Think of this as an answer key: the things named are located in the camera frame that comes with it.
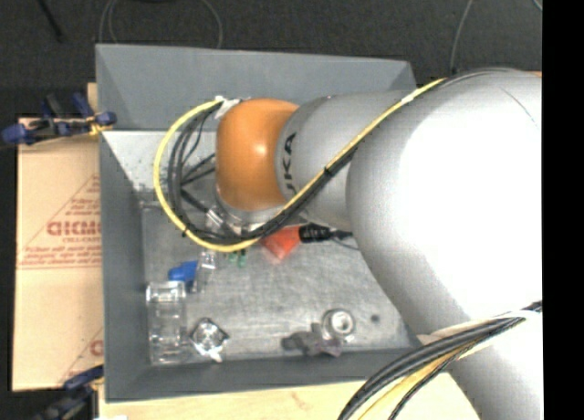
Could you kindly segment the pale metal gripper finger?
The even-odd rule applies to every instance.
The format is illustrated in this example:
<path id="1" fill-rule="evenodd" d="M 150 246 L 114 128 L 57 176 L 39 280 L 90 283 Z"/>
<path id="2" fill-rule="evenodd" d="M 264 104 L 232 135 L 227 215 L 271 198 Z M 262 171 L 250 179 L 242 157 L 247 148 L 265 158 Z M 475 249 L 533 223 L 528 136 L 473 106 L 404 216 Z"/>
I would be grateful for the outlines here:
<path id="1" fill-rule="evenodd" d="M 193 275 L 192 293 L 204 292 L 216 270 L 216 254 L 213 250 L 199 253 Z"/>

